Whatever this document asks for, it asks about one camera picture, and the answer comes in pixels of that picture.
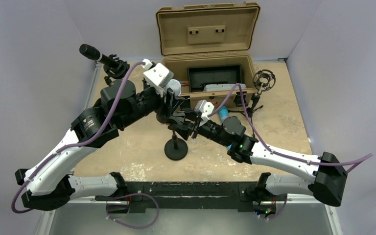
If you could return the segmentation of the black round base stand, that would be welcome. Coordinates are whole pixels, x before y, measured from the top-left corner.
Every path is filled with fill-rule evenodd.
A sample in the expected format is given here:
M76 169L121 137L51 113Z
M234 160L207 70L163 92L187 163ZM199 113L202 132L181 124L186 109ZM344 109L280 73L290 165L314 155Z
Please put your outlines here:
M109 65L103 66L103 70L106 73L104 81L108 86L110 86L117 79L124 78L128 70L130 69L130 65L127 61L121 60L116 54L110 54L108 57L118 63L118 66L115 67Z
M175 131L172 131L171 139L164 146L165 155L173 161L180 161L186 157L188 153L187 143L179 138Z

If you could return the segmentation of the blue microphone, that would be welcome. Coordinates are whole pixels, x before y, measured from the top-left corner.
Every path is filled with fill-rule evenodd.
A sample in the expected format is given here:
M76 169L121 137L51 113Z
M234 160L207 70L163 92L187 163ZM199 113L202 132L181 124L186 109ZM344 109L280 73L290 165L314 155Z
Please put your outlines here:
M219 110L218 114L219 114L219 117L220 117L221 122L223 122L226 118L229 117L229 111L228 111L228 109L227 109L226 106L223 106L223 107Z

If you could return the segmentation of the black tripod shock mount stand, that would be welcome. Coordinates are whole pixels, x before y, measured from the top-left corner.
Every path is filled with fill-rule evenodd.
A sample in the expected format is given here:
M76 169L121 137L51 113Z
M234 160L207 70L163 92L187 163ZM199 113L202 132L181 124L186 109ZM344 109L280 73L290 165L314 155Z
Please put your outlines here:
M257 107L261 94L274 87L276 83L276 76L271 70L263 69L254 74L252 82L254 87L257 89L257 92L252 94L251 107L246 108L246 111L228 110L228 113L239 113L244 116L247 114L249 118L252 118L254 112L263 107L263 105Z

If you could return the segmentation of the silver white microphone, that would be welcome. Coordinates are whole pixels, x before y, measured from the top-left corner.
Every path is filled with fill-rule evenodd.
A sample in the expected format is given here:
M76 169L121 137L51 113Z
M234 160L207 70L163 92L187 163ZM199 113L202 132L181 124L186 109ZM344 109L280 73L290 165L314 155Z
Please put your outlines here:
M180 96L181 95L181 89L182 89L180 81L178 81L176 79L171 79L165 87L166 91L168 91L169 89L171 89L173 91L175 96Z

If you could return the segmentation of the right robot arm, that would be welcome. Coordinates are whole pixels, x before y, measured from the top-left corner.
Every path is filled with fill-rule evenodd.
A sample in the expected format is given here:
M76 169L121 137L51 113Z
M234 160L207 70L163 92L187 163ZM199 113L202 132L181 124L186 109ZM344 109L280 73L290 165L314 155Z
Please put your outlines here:
M286 176L270 173L255 186L256 195L261 199L292 193L313 196L329 206L342 204L348 173L332 153L309 155L268 145L246 135L245 126L236 117L228 117L221 124L212 120L201 124L199 117L188 115L181 124L173 122L168 128L185 140L200 135L228 146L227 154L238 163L265 165L287 172Z

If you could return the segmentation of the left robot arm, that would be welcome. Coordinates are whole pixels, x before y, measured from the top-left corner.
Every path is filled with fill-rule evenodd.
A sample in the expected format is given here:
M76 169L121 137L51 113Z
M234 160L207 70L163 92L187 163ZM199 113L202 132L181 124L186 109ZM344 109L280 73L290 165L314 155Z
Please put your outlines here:
M71 124L57 146L37 165L15 173L23 211L51 211L68 201L87 196L121 200L127 185L117 172L99 177L69 174L80 161L119 136L119 132L150 113L160 122L170 119L182 103L181 83L170 80L163 87L146 85L138 93L128 80L118 80L101 90L94 106L85 109Z

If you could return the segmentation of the black microphone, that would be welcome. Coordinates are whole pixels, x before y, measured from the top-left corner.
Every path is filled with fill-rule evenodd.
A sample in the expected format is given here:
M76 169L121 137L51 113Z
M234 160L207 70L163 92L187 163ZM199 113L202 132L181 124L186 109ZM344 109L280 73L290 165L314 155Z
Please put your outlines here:
M94 60L96 62L100 62L110 68L117 69L120 64L119 62L115 61L114 59L104 55L101 53L98 49L95 47L88 45L88 44L82 44L79 47L79 52L85 56L86 58L90 60Z

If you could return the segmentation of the black tray in toolbox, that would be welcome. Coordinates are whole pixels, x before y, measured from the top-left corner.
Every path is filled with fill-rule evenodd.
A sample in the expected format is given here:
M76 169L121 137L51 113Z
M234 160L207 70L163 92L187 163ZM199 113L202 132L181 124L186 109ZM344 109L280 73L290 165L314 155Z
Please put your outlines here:
M240 64L188 67L187 76L190 92L203 92L206 85L243 83Z

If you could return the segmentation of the grey plastic parts box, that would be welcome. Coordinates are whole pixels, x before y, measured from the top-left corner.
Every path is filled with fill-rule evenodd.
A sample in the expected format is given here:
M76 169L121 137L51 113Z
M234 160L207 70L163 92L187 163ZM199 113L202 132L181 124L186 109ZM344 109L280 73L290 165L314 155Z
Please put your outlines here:
M236 84L208 84L204 87L204 92L229 91L232 87L234 87L235 90L238 90Z

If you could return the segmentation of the tan plastic toolbox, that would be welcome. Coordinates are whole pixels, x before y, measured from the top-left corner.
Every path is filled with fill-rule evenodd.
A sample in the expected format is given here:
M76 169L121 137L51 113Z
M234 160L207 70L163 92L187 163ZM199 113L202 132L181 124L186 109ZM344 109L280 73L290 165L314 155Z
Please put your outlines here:
M250 102L257 92L253 85L255 69L249 49L261 7L256 2L216 3L162 7L156 13L162 63L174 78L188 83L188 67L240 64L243 83L229 91L190 92L182 87L186 99L182 109L195 107L205 99L229 108Z

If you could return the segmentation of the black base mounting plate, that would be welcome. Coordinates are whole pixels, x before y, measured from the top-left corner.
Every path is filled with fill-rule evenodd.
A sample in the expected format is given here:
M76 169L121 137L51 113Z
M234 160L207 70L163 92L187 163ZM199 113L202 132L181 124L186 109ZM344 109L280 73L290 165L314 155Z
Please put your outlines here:
M122 201L130 196L130 212L146 209L215 209L254 212L286 199L273 195L259 182L127 182L112 197L96 196L96 201Z

